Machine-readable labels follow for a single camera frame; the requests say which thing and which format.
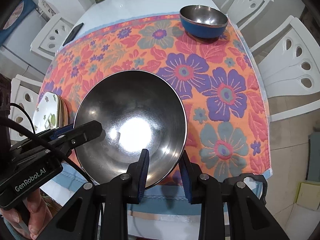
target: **metal bolt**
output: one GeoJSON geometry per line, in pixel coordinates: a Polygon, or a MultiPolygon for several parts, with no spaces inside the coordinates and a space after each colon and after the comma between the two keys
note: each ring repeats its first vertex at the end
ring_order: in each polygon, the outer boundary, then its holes
{"type": "Polygon", "coordinates": [[[92,183],[87,182],[86,184],[83,185],[84,189],[91,189],[92,188],[92,183]]]}
{"type": "Polygon", "coordinates": [[[129,179],[130,178],[130,174],[128,173],[123,173],[120,175],[120,179],[122,180],[126,180],[126,179],[129,179]]]}
{"type": "Polygon", "coordinates": [[[237,187],[244,188],[245,187],[245,183],[243,181],[238,181],[237,182],[237,187]]]}
{"type": "Polygon", "coordinates": [[[207,180],[207,179],[209,179],[209,175],[208,174],[206,174],[206,173],[202,173],[202,174],[200,174],[200,179],[203,179],[203,180],[207,180]]]}

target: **floral tablecloth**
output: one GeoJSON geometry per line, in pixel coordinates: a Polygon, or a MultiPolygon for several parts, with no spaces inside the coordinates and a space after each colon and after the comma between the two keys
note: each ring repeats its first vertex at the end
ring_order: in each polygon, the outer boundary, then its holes
{"type": "MultiPolygon", "coordinates": [[[[187,34],[178,14],[133,19],[65,46],[49,66],[38,100],[46,91],[60,95],[73,122],[84,96],[104,77],[128,69],[150,71],[182,99],[188,119],[185,149],[203,172],[219,181],[244,172],[270,176],[268,103],[247,51],[231,23],[208,41],[187,34]]],[[[178,167],[160,184],[182,185],[178,167]]]]}

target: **human hand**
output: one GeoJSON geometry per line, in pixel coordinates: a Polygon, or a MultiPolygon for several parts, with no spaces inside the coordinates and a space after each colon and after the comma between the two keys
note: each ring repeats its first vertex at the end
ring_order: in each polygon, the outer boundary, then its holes
{"type": "Polygon", "coordinates": [[[52,219],[52,215],[40,195],[40,189],[37,189],[31,193],[28,196],[26,203],[27,209],[30,212],[30,220],[28,225],[30,234],[26,233],[19,225],[19,222],[22,222],[22,219],[21,215],[15,209],[10,209],[8,211],[3,209],[0,210],[3,217],[10,222],[10,224],[18,233],[25,238],[35,240],[52,219]]]}

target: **blue and silver bowl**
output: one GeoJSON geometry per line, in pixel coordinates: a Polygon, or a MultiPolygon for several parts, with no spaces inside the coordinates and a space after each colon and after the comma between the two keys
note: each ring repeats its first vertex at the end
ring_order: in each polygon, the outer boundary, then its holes
{"type": "Polygon", "coordinates": [[[228,18],[222,12],[204,5],[188,5],[180,10],[184,29],[193,36],[212,39],[223,34],[228,18]]]}

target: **black phone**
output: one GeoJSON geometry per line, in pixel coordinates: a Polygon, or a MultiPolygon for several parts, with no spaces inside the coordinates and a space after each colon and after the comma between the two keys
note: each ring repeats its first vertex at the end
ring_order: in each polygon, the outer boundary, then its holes
{"type": "Polygon", "coordinates": [[[73,41],[73,39],[76,37],[76,35],[78,34],[79,30],[82,28],[84,23],[80,23],[79,25],[77,25],[76,27],[74,27],[72,29],[72,31],[70,32],[69,36],[66,38],[66,40],[64,41],[63,45],[66,45],[67,43],[69,43],[70,41],[73,41]]]}

